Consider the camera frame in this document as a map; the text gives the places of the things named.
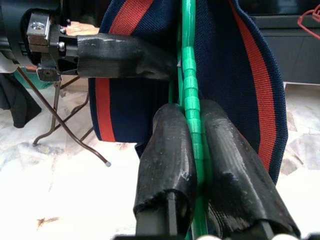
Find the white floor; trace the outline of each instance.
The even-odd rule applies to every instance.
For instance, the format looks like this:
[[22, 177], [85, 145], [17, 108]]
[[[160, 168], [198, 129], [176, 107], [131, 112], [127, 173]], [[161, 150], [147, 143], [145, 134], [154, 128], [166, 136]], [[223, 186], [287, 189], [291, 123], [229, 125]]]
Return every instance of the white floor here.
[[[54, 90], [42, 91], [52, 102]], [[287, 85], [289, 141], [277, 188], [302, 235], [320, 232], [320, 88]], [[59, 114], [67, 116], [86, 97], [63, 91]], [[0, 110], [0, 239], [111, 239], [134, 234], [139, 159], [134, 145], [85, 140], [112, 163], [106, 167], [63, 129], [32, 142], [51, 124], [42, 113], [25, 128]], [[77, 136], [91, 126], [89, 106], [68, 122]]]

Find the black cloth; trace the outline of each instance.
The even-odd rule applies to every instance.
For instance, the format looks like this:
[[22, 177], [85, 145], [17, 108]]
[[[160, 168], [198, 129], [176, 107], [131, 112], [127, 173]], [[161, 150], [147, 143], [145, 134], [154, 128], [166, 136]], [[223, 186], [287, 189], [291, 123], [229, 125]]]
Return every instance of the black cloth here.
[[0, 109], [10, 110], [13, 125], [23, 128], [41, 108], [13, 74], [0, 74]]

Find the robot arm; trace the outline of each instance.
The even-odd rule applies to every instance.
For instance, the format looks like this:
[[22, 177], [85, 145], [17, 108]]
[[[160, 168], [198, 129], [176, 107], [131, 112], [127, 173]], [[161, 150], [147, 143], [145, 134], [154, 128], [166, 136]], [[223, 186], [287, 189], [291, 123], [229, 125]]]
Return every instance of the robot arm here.
[[[106, 1], [93, 2], [108, 6]], [[175, 79], [176, 58], [141, 39], [66, 35], [71, 20], [99, 26], [102, 14], [93, 16], [92, 8], [79, 10], [80, 3], [77, 1], [74, 9], [72, 0], [1, 1], [0, 73], [12, 73], [21, 65], [36, 67], [39, 78], [46, 82], [59, 81], [60, 75]]]

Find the black electrical tape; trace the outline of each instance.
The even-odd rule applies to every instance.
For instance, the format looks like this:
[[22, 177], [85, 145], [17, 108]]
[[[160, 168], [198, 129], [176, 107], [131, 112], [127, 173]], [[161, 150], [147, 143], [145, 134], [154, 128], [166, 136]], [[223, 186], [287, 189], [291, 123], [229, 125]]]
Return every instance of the black electrical tape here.
[[279, 196], [257, 153], [211, 100], [201, 101], [208, 217], [220, 237], [268, 222], [275, 234], [300, 236], [298, 227]]
[[164, 105], [154, 116], [153, 135], [140, 158], [136, 217], [165, 205], [169, 193], [178, 197], [177, 224], [179, 234], [185, 236], [195, 210], [197, 171], [189, 127], [176, 104]]
[[78, 36], [78, 57], [81, 77], [177, 79], [172, 54], [133, 36]]

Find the marble floor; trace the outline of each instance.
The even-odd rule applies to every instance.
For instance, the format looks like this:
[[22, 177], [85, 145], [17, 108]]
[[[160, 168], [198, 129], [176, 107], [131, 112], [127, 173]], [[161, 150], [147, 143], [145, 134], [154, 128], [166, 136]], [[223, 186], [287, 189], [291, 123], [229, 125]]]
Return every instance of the marble floor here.
[[[52, 87], [42, 94], [53, 101]], [[59, 114], [70, 114], [86, 94], [61, 91]], [[12, 126], [9, 111], [0, 110], [0, 239], [112, 239], [133, 234], [139, 166], [134, 145], [101, 142], [91, 133], [85, 143], [111, 167], [79, 147], [63, 129], [33, 147], [35, 137], [51, 124], [50, 113], [34, 99], [42, 112], [23, 129]], [[320, 87], [288, 84], [286, 100], [289, 141], [277, 189], [306, 236], [320, 232]], [[82, 136], [92, 126], [89, 106], [67, 125]]]

